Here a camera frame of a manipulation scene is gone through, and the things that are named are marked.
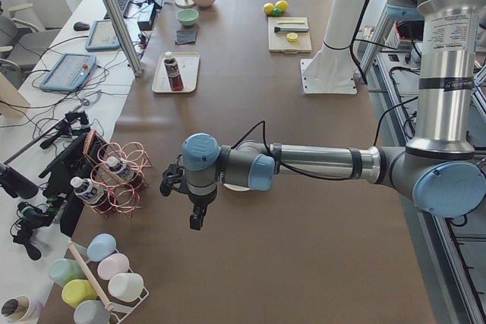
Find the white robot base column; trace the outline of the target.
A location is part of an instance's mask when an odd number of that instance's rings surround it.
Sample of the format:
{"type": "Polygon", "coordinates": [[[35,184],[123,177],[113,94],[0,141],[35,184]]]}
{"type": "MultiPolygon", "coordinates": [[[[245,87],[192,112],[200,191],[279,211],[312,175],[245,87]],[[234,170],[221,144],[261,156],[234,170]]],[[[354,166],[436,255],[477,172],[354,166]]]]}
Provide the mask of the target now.
{"type": "Polygon", "coordinates": [[[305,94],[357,93],[352,60],[355,31],[361,24],[366,0],[333,0],[323,45],[312,59],[301,60],[305,94]]]}

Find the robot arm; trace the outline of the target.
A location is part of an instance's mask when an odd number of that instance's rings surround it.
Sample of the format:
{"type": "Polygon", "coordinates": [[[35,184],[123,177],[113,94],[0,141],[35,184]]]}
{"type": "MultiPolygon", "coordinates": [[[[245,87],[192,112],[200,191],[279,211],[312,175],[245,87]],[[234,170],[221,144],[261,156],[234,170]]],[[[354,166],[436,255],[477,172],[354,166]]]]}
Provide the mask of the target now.
{"type": "Polygon", "coordinates": [[[466,129],[484,5],[485,0],[388,0],[392,19],[424,20],[415,135],[404,147],[329,148],[246,140],[221,146],[209,134],[188,137],[176,177],[194,205],[191,228],[202,227],[218,184],[268,190],[273,177],[284,171],[385,185],[443,218],[475,209],[485,194],[485,176],[472,161],[475,150],[466,129]]]}

